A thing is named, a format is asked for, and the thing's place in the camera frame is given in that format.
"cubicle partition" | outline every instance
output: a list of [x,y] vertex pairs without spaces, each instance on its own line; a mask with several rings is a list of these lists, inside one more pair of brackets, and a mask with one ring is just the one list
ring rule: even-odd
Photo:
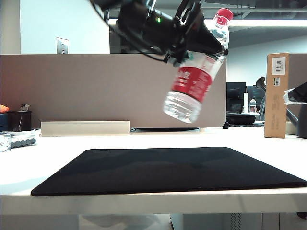
[[177,68],[140,54],[1,55],[1,104],[27,103],[41,121],[128,120],[130,127],[220,127],[225,122],[226,64],[185,124],[162,111]]

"black mouse pad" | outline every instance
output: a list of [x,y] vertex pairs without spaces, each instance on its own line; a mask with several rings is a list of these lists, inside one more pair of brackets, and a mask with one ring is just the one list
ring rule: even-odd
[[305,180],[230,148],[90,149],[33,189],[31,195],[102,195],[305,186]]

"red bottle cap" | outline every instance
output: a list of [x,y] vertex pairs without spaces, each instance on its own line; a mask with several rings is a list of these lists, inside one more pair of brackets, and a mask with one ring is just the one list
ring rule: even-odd
[[234,15],[229,9],[221,8],[217,11],[216,16],[222,16],[227,18],[228,20],[232,20],[234,18]]

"white desk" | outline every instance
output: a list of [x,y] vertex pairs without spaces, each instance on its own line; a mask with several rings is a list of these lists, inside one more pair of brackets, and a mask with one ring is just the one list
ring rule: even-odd
[[30,191],[87,149],[231,147],[307,180],[307,140],[264,138],[262,127],[205,132],[40,137],[0,153],[1,214],[263,213],[307,211],[307,187],[236,191],[32,197]]

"plastic bottle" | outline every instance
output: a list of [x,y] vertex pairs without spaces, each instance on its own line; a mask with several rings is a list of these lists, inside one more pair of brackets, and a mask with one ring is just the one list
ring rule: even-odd
[[[212,25],[207,28],[214,37],[228,48],[228,23],[233,18],[230,10],[219,9]],[[189,59],[183,63],[176,75],[172,89],[164,101],[163,111],[185,123],[193,123],[198,118],[201,104],[209,90],[225,56],[211,56],[189,52]]]
[[257,110],[256,100],[253,98],[249,101],[249,112],[254,114]]

